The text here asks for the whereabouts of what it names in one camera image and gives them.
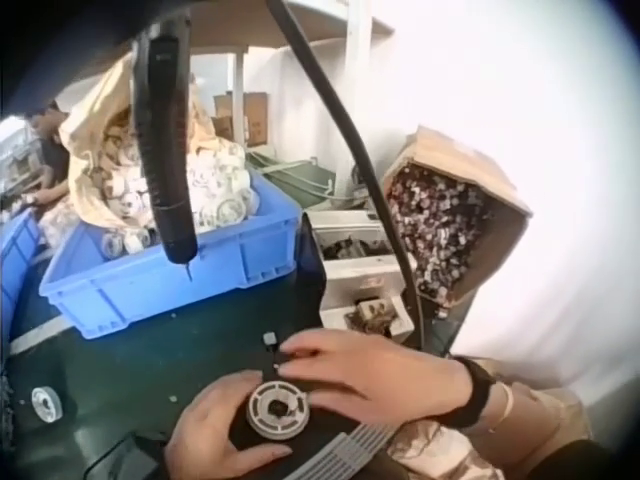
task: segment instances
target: white wall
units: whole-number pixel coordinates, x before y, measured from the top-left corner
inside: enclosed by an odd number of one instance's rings
[[[383,1],[397,32],[372,52],[360,126],[378,170],[423,123],[494,156],[535,212],[455,351],[517,362],[595,406],[640,372],[638,57],[588,0]],[[343,49],[316,47],[338,88]],[[245,80],[271,94],[280,157],[335,168],[344,147],[288,50],[252,51]],[[599,404],[601,438],[637,390]]]

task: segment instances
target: worker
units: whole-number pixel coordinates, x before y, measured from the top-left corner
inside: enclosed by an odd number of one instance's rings
[[[69,193],[69,152],[62,145],[58,132],[67,116],[54,100],[25,118],[40,138],[44,162],[40,189],[33,197],[36,205],[51,206]]]
[[[534,396],[494,382],[477,363],[435,357],[383,337],[337,330],[296,334],[281,350],[293,358],[280,366],[282,377],[341,386],[311,392],[309,402],[314,408],[369,424],[403,425],[431,418],[445,426],[464,427],[463,432],[470,436],[484,433],[491,436],[494,446],[501,446],[500,451],[489,454],[493,458],[485,460],[505,471],[528,462],[526,478],[530,480],[592,478],[590,474],[608,461],[607,452],[595,442],[563,435],[558,416]],[[239,452],[228,439],[237,409],[261,379],[260,372],[232,374],[193,400],[164,449],[169,478],[238,478],[292,453],[282,444]],[[504,478],[499,475],[473,478]],[[372,476],[361,471],[354,478]],[[394,480],[388,474],[383,478]],[[405,472],[398,478],[409,477]]]

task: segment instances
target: black hose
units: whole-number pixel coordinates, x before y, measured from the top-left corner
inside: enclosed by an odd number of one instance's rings
[[[427,347],[427,326],[424,324],[424,320],[422,318],[422,305],[420,303],[420,298],[418,297],[418,291],[413,278],[413,272],[411,271],[409,257],[393,224],[389,205],[387,205],[382,189],[378,184],[378,180],[364,142],[362,141],[353,120],[347,113],[347,110],[344,108],[344,105],[340,101],[336,91],[331,86],[329,79],[322,70],[322,67],[320,67],[318,60],[309,46],[309,41],[302,32],[302,29],[298,25],[298,22],[289,10],[287,4],[284,0],[266,0],[266,3],[271,16],[278,24],[278,27],[284,37],[287,39],[287,42],[291,46],[291,50],[293,50],[294,55],[298,59],[298,62],[300,62],[300,65],[309,78],[309,81],[316,89],[316,92],[318,92],[322,103],[327,107],[331,118],[333,118],[338,130],[340,130],[340,134],[347,143],[347,146],[351,151],[351,155],[353,155],[353,160],[358,167],[362,180],[367,186],[367,190],[369,191],[376,213],[378,214],[387,238],[389,239],[393,253],[398,259],[398,265],[400,266],[400,271],[402,272],[402,277],[404,278],[406,286],[407,300],[409,300],[408,303],[410,304],[409,308],[414,323],[417,323],[418,332],[420,334],[420,348],[425,350]]]

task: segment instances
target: green container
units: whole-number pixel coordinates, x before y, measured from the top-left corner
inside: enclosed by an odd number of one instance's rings
[[[247,160],[257,170],[282,165],[282,162],[255,152],[249,152]],[[293,163],[286,170],[267,172],[264,175],[302,208],[309,208],[325,201],[327,195],[333,194],[336,179],[335,173],[312,162]]]

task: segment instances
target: blue plastic crate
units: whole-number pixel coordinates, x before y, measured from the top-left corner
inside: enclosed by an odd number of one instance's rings
[[[13,314],[29,264],[38,248],[40,229],[33,211],[26,210],[0,227],[2,232],[2,330],[1,344],[9,339]]]
[[[260,196],[257,214],[198,236],[199,254],[189,264],[193,282],[161,245],[108,261],[100,251],[103,230],[82,222],[52,258],[40,295],[92,339],[292,272],[300,207],[261,175],[252,172],[251,181]]]

